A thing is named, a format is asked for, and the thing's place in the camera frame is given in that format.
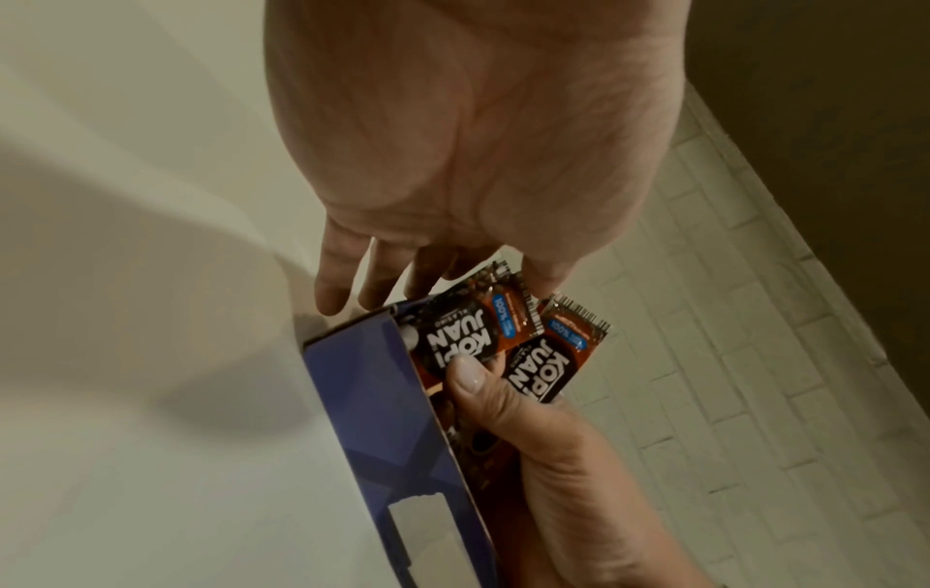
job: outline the person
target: person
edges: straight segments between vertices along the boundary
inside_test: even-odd
[[[326,210],[315,298],[427,294],[502,245],[545,297],[635,218],[684,87],[689,0],[267,0],[281,137]],[[520,451],[481,507],[516,586],[705,588],[609,443],[466,356],[456,409]]]

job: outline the blue label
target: blue label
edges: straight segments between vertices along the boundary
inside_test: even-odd
[[[569,342],[569,345],[579,351],[584,351],[584,348],[588,346],[588,342],[584,340],[584,337],[556,319],[549,320],[549,330],[558,333],[560,337]]]
[[[513,326],[513,318],[511,317],[511,309],[507,307],[507,299],[504,298],[503,294],[495,294],[491,298],[491,304],[494,305],[494,312],[497,313],[497,320],[501,324],[504,336],[513,339],[516,335],[516,327]]]

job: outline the box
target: box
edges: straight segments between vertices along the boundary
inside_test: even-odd
[[[393,316],[308,342],[303,360],[404,588],[496,588],[497,558]]]

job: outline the tiled floor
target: tiled floor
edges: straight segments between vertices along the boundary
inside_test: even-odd
[[[654,192],[570,400],[730,588],[930,586],[930,424],[691,90]]]

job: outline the dark wall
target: dark wall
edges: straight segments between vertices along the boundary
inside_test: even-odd
[[[695,0],[689,78],[930,411],[930,2]]]

